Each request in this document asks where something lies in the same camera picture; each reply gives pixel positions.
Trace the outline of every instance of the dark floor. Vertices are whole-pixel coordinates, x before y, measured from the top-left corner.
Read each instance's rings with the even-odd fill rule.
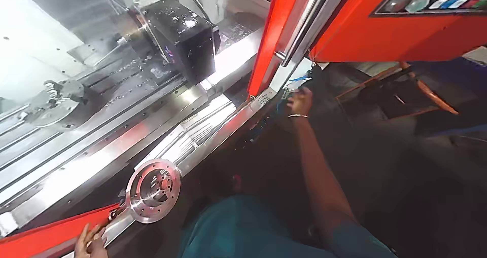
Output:
[[[333,94],[348,79],[337,65],[325,72],[310,82],[310,123],[359,222],[399,257],[485,257],[487,168],[447,138],[413,136],[412,118],[381,121],[373,111],[346,115]],[[313,217],[287,122],[277,117],[256,141],[244,135],[217,150],[182,180],[178,203],[167,217],[132,225],[109,252],[114,257],[175,257],[192,202],[205,194],[216,200],[214,193],[226,187],[214,177],[224,180],[233,174],[241,175],[245,193],[257,195],[276,212],[295,240],[317,245],[307,235]]]

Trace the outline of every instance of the bracelet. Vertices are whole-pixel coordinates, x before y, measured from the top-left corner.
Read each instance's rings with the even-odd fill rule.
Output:
[[[306,117],[306,118],[308,118],[308,116],[307,116],[307,115],[305,115],[305,114],[290,114],[290,115],[288,115],[287,117],[298,117],[298,116],[302,116],[302,117]]]

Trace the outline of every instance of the control panel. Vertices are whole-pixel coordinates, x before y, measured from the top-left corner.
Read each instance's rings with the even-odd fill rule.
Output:
[[[487,0],[383,0],[371,16],[487,14]]]

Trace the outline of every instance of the human hand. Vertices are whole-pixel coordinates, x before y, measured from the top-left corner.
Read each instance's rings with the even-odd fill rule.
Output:
[[[313,102],[313,93],[307,87],[303,87],[301,91],[295,92],[293,97],[287,100],[287,106],[291,108],[292,114],[308,115]]]
[[[90,224],[86,224],[79,235],[75,245],[75,258],[108,258],[107,250],[104,248],[107,239],[101,238],[105,228],[100,230],[100,226],[96,225],[88,232],[89,226]]]

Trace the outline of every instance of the circular metal part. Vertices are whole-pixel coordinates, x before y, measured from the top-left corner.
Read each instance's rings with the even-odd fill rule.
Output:
[[[405,9],[410,13],[415,13],[423,10],[426,6],[428,6],[428,4],[429,0],[411,0]]]
[[[125,204],[138,222],[161,220],[176,204],[181,188],[181,173],[175,164],[154,159],[139,167],[129,180]]]
[[[27,121],[32,125],[72,130],[85,123],[99,110],[99,95],[76,80],[44,83],[45,90],[29,103]]]
[[[399,12],[404,9],[408,2],[409,0],[390,0],[385,9],[387,12]]]

